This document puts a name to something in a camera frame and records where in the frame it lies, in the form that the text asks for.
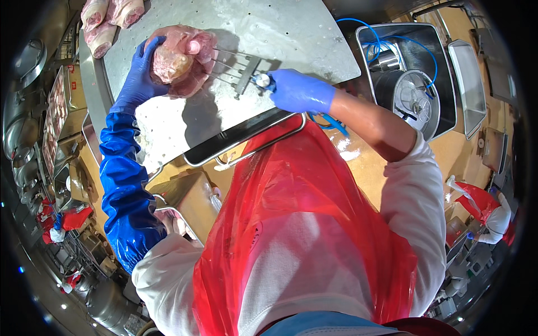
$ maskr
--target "blue nitrile glove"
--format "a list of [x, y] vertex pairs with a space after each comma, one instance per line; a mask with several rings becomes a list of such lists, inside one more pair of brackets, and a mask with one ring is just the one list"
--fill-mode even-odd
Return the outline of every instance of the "blue nitrile glove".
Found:
[[159, 44], [166, 40], [164, 36], [155, 37], [144, 50], [146, 40], [138, 45], [131, 62], [131, 70], [127, 74], [118, 99], [110, 108], [110, 113], [120, 112], [135, 115], [135, 109], [145, 101], [165, 95], [168, 92], [168, 85], [158, 85], [151, 81], [150, 64], [153, 52]]
[[267, 74], [277, 84], [271, 100], [279, 109], [315, 115], [319, 112], [329, 113], [335, 87], [294, 69], [279, 69]]
[[62, 217], [63, 215], [58, 212], [58, 214], [56, 215], [56, 221], [54, 222], [54, 228], [58, 231], [62, 228]]

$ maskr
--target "ham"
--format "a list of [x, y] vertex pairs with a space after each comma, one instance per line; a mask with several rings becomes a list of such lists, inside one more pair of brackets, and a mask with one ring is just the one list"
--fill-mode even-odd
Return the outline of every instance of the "ham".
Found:
[[84, 33], [84, 41], [88, 44], [93, 57], [100, 59], [107, 53], [112, 46], [117, 28], [108, 22], [103, 22], [89, 33]]
[[150, 77], [156, 84], [171, 84], [170, 98], [192, 97], [213, 70], [218, 51], [215, 34], [201, 29], [175, 25], [157, 29], [146, 42], [156, 36], [166, 41], [153, 53]]
[[88, 0], [82, 12], [80, 18], [84, 26], [84, 32], [88, 33], [103, 21], [107, 14], [109, 0]]
[[108, 15], [110, 24], [127, 29], [144, 14], [143, 0], [110, 0]]

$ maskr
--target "white long-sleeve shirt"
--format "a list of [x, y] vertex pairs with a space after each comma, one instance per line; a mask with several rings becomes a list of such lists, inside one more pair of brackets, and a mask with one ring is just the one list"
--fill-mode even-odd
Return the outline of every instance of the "white long-sleeve shirt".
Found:
[[[441, 172], [420, 132], [413, 150], [389, 163], [384, 175], [380, 213], [417, 256], [409, 315], [421, 316], [444, 279], [446, 224]], [[298, 212], [259, 223], [264, 233], [275, 224], [279, 234], [262, 234], [253, 247], [260, 253], [251, 261], [244, 290], [241, 336], [255, 335], [275, 320], [304, 311], [371, 319], [374, 307], [361, 254], [333, 217]], [[320, 236], [321, 225], [332, 239]], [[200, 334], [192, 312], [193, 267], [200, 255], [183, 237], [170, 234], [133, 270], [137, 293], [165, 335]]]
[[510, 209], [510, 205], [508, 204], [508, 201], [506, 200], [506, 197], [502, 192], [499, 194], [499, 203], [501, 204], [501, 206], [495, 208], [486, 220], [486, 228], [490, 232], [481, 234], [478, 237], [478, 241], [495, 245], [502, 239], [502, 236], [506, 233], [506, 230], [508, 229], [508, 225], [510, 223], [512, 210]]

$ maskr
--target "worker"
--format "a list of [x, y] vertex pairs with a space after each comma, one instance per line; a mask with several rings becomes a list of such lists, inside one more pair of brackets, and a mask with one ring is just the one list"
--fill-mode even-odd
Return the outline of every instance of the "worker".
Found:
[[203, 249], [167, 232], [153, 215], [135, 141], [136, 107], [168, 90], [149, 75], [164, 40], [136, 49], [101, 132], [100, 167], [105, 232], [157, 328], [164, 335], [458, 334], [435, 319], [409, 319], [425, 313], [446, 265], [442, 175], [422, 134], [295, 70], [270, 72], [272, 101], [339, 119], [387, 160], [380, 212], [308, 122], [236, 165]]
[[486, 219], [485, 226], [488, 232], [482, 234], [469, 232], [467, 233], [467, 238], [491, 245], [495, 245], [501, 241], [502, 236], [508, 230], [512, 210], [510, 209], [506, 197], [500, 190], [497, 190], [496, 195], [500, 206], [493, 209], [491, 215]]

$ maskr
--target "stainless steel table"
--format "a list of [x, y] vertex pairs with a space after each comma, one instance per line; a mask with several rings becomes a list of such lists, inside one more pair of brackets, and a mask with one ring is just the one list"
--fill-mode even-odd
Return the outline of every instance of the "stainless steel table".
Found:
[[[295, 68], [330, 83], [340, 83], [360, 75], [348, 44], [321, 0], [249, 0], [145, 2], [145, 14], [127, 30], [101, 60], [88, 57], [81, 42], [81, 71], [91, 119], [100, 134], [107, 103], [92, 111], [89, 101], [107, 98], [102, 73], [106, 73], [113, 98], [117, 98], [130, 69], [137, 45], [154, 30], [184, 24], [217, 34], [217, 47], [263, 58], [259, 69]], [[242, 58], [220, 53], [218, 59], [243, 68]], [[214, 74], [237, 82], [238, 74], [222, 65]], [[142, 147], [137, 159], [147, 171], [173, 160], [183, 152], [243, 121], [274, 107], [269, 94], [249, 85], [240, 100], [233, 88], [210, 78], [203, 89], [189, 99], [156, 97], [137, 109]]]

